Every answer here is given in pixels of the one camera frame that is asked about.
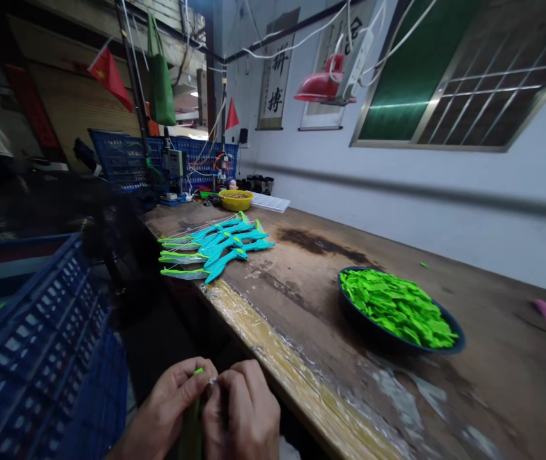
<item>green window pane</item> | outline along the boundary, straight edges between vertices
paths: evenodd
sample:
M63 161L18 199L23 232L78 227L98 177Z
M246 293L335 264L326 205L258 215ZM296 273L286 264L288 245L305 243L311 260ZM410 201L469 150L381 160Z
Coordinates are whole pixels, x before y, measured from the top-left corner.
M416 0L394 47L432 0ZM408 141L482 0L438 0L386 62L359 139Z

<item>green tote bag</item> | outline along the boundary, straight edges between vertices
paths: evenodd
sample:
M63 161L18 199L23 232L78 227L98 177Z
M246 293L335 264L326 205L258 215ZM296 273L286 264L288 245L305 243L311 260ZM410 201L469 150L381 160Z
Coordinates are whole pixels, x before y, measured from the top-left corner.
M162 48L162 39L156 26L156 20L151 14L147 31L147 55L150 64L150 117L156 123L164 126L175 126L175 101L169 68L166 65ZM153 43L158 45L154 54Z

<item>red triangular flag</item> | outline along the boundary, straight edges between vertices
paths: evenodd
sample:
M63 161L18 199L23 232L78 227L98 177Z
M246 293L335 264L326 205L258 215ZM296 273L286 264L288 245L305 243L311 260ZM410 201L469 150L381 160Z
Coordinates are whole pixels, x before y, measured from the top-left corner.
M118 67L115 65L115 60L109 51L109 47L100 53L94 63L90 66L90 73L96 80L102 83L111 94L113 94L123 105L132 112L133 106L128 96L128 91L121 80Z
M237 116L237 111L235 110L235 102L230 98L230 107L228 107L228 119L226 120L226 129L229 130L233 126L239 124L239 117Z

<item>wooden workbench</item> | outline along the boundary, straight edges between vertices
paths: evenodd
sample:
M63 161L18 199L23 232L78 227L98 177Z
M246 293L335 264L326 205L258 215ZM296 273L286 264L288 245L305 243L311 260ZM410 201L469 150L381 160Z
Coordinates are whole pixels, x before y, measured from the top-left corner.
M225 214L159 206L145 221L173 236ZM529 303L546 290L291 208L247 216L276 246L196 284L332 456L546 459L546 322ZM465 351L400 358L358 336L336 281L353 265L416 281L460 323Z

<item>bowl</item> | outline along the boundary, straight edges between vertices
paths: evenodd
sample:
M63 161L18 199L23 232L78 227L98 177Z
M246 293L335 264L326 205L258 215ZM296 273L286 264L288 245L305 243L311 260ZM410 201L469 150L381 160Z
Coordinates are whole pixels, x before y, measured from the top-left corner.
M235 195L249 195L249 198L234 198ZM220 192L220 200L222 201L222 207L229 211L245 211L252 203L254 194L252 192L246 192L245 190L222 190Z
M341 286L341 274L345 272L354 272L357 270L373 270L372 268L351 266L346 267L337 275L337 284L339 285L339 307L350 323L350 325L359 333L364 335L366 339L382 346L389 353L399 353L404 355L420 355L423 353L436 353L439 355L455 355L460 353L465 348L465 334L460 328L454 317L447 312L447 310L439 305L435 300L433 304L441 311L441 317L448 323L452 332L458 334L456 343L451 348L427 348L413 342L406 341L398 335L393 334L388 329L381 327L379 324L374 323L367 315L360 311L351 299L344 292Z

